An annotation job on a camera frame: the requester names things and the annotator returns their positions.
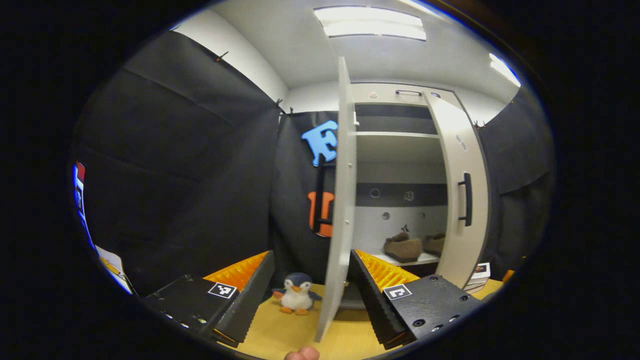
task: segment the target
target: yellow surface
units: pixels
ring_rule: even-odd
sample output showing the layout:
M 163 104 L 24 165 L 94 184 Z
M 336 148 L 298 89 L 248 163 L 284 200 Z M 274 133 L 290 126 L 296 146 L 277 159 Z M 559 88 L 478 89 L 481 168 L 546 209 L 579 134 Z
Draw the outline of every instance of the yellow surface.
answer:
M 248 259 L 244 259 L 238 263 L 227 266 L 224 269 L 218 270 L 213 274 L 205 276 L 203 279 L 212 282 L 222 282 L 225 285 L 235 286 L 238 291 L 242 291 L 244 286 L 253 275 L 253 272 L 258 265 L 262 262 L 268 251 L 252 256 Z
M 356 253 L 360 256 L 362 263 L 364 263 L 364 266 L 371 274 L 373 281 L 375 281 L 380 291 L 389 286 L 406 284 L 410 281 L 420 279 L 420 277 L 403 270 L 400 266 L 387 263 L 366 252 L 356 250 Z
M 502 281 L 489 279 L 486 284 L 484 284 L 482 290 L 476 291 L 475 293 L 471 294 L 471 296 L 475 297 L 476 299 L 482 300 L 485 296 L 496 292 L 500 287 L 502 287 Z
M 324 286 L 314 284 L 311 291 L 323 296 Z M 318 349 L 321 359 L 333 360 L 365 359 L 393 350 L 378 343 L 365 310 L 339 309 L 322 342 L 316 343 L 321 304 L 316 301 L 309 315 L 300 316 L 281 313 L 280 301 L 270 298 L 258 307 L 244 343 L 235 350 L 267 360 L 282 360 L 305 345 Z

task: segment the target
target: ceiling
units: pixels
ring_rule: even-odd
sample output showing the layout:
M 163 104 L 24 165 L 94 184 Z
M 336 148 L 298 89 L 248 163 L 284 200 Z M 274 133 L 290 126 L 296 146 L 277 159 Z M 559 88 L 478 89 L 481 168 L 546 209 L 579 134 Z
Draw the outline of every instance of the ceiling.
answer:
M 313 8 L 379 6 L 422 19 L 426 42 L 349 36 L 328 38 Z M 211 8 L 262 53 L 289 88 L 336 80 L 344 56 L 352 81 L 409 79 L 468 88 L 504 101 L 518 88 L 489 66 L 490 46 L 461 24 L 397 0 L 227 0 Z

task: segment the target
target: penguin plush toy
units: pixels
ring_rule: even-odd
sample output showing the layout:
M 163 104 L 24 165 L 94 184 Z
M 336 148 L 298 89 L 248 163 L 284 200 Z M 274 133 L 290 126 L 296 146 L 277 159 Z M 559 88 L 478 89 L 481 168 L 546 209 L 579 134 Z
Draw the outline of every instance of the penguin plush toy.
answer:
M 284 289 L 272 289 L 273 296 L 280 299 L 280 311 L 296 315 L 307 315 L 314 306 L 315 300 L 322 298 L 310 291 L 311 276 L 301 272 L 294 272 L 284 279 Z

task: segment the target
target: black door handle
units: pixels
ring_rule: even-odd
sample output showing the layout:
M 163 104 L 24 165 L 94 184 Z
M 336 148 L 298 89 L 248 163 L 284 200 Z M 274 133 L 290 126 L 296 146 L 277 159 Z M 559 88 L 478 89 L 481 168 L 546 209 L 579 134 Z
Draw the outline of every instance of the black door handle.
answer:
M 415 92 L 416 94 L 418 94 L 418 96 L 422 96 L 422 93 L 419 91 L 413 91 L 413 90 L 396 90 L 396 94 L 400 94 L 400 92 Z
M 460 181 L 458 185 L 465 186 L 465 195 L 467 198 L 467 200 L 465 201 L 467 205 L 467 214 L 463 217 L 458 217 L 458 220 L 464 220 L 465 226 L 471 226 L 471 218 L 472 218 L 472 211 L 473 211 L 473 202 L 472 202 L 473 194 L 471 193 L 471 174 L 469 174 L 468 172 L 465 172 L 465 180 Z
M 320 218 L 322 211 L 322 198 L 324 195 L 324 171 L 327 168 L 335 167 L 334 163 L 325 163 L 324 155 L 318 155 L 318 175 L 316 178 L 316 206 L 314 208 L 314 223 L 313 223 L 313 231 L 314 233 L 318 233 L 320 231 L 320 224 L 328 224 L 331 225 L 332 221 L 330 219 L 322 219 Z

